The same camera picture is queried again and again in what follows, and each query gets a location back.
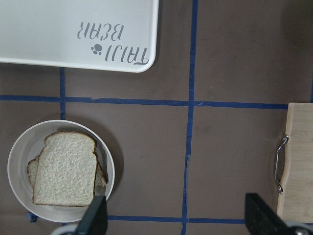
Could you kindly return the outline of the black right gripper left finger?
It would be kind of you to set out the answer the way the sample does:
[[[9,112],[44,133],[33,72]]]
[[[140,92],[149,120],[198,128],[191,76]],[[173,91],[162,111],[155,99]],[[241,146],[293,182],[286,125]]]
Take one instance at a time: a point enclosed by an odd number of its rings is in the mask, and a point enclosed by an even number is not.
[[[104,195],[94,196],[82,220],[75,229],[76,235],[105,235],[108,228],[107,203]]]

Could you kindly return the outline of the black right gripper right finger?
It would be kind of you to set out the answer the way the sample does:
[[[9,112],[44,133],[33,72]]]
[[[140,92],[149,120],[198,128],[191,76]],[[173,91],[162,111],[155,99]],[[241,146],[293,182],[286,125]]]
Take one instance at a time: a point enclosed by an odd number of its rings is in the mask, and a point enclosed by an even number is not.
[[[293,228],[288,227],[257,193],[245,195],[245,226],[250,235],[293,234]]]

